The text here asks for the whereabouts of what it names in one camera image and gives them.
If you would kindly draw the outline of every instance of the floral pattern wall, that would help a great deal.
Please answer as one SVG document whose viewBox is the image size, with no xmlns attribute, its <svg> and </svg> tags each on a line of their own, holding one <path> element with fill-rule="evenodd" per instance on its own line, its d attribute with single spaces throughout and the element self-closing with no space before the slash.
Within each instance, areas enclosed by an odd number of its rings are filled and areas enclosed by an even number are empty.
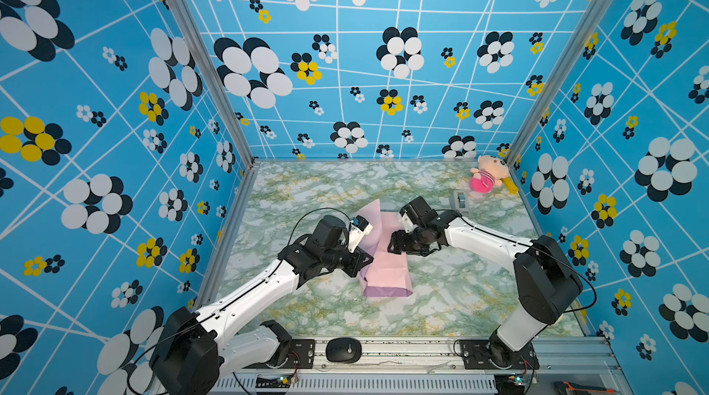
<svg viewBox="0 0 709 395">
<path fill-rule="evenodd" d="M 336 160 L 505 156 L 592 0 L 187 2 L 254 156 Z"/>
<path fill-rule="evenodd" d="M 636 394 L 709 387 L 708 20 L 709 0 L 614 0 L 514 163 Z"/>
<path fill-rule="evenodd" d="M 142 392 L 194 304 L 244 165 L 169 7 L 0 0 L 0 394 Z"/>
</svg>

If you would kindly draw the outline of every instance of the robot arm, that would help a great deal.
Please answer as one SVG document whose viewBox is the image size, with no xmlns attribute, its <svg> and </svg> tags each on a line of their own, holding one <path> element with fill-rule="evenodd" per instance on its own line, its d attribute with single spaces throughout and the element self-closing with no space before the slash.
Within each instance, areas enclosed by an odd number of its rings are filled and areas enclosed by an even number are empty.
<svg viewBox="0 0 709 395">
<path fill-rule="evenodd" d="M 271 303 L 309 279 L 341 269 L 355 277 L 374 258 L 357 245 L 371 232 L 361 216 L 350 230 L 327 215 L 312 234 L 302 235 L 248 283 L 194 314 L 184 307 L 165 322 L 150 367 L 170 395 L 207 394 L 219 377 L 250 364 L 283 364 L 291 336 L 276 321 L 247 333 L 238 331 Z"/>
<path fill-rule="evenodd" d="M 437 242 L 474 252 L 515 275 L 520 302 L 490 337 L 492 361 L 501 368 L 509 367 L 529 341 L 555 323 L 583 288 L 559 245 L 547 236 L 514 237 L 457 211 L 439 214 L 420 196 L 399 213 L 404 231 L 392 235 L 390 252 L 427 256 L 436 251 L 429 246 Z"/>
</svg>

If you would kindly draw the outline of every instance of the folded cloth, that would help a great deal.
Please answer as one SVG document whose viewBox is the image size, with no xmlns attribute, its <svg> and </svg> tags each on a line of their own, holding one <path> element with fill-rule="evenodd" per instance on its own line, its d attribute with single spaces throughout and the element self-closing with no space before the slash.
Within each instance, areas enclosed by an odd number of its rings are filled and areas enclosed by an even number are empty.
<svg viewBox="0 0 709 395">
<path fill-rule="evenodd" d="M 382 212 L 377 199 L 361 208 L 361 215 L 372 225 L 371 233 L 359 243 L 359 247 L 374 257 L 374 261 L 359 272 L 359 284 L 364 296 L 409 296 L 413 293 L 408 275 L 406 255 L 386 251 L 391 234 L 403 230 L 397 212 Z"/>
</svg>

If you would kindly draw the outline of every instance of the computer mouse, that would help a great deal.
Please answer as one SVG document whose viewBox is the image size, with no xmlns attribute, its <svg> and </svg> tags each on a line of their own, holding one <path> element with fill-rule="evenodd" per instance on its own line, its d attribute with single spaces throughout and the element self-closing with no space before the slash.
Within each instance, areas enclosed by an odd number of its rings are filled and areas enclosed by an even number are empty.
<svg viewBox="0 0 709 395">
<path fill-rule="evenodd" d="M 325 348 L 325 356 L 332 362 L 357 362 L 362 356 L 362 344 L 355 338 L 335 338 Z"/>
</svg>

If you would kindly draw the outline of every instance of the pink plush bear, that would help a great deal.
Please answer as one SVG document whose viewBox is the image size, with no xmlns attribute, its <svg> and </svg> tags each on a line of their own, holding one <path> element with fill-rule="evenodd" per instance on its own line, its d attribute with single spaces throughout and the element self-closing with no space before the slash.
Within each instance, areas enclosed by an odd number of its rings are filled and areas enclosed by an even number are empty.
<svg viewBox="0 0 709 395">
<path fill-rule="evenodd" d="M 478 166 L 479 169 L 475 167 L 470 169 L 473 173 L 473 177 L 470 178 L 470 188 L 476 192 L 487 194 L 492 191 L 492 187 L 502 185 L 502 178 L 510 176 L 507 164 L 497 157 L 480 156 Z"/>
</svg>

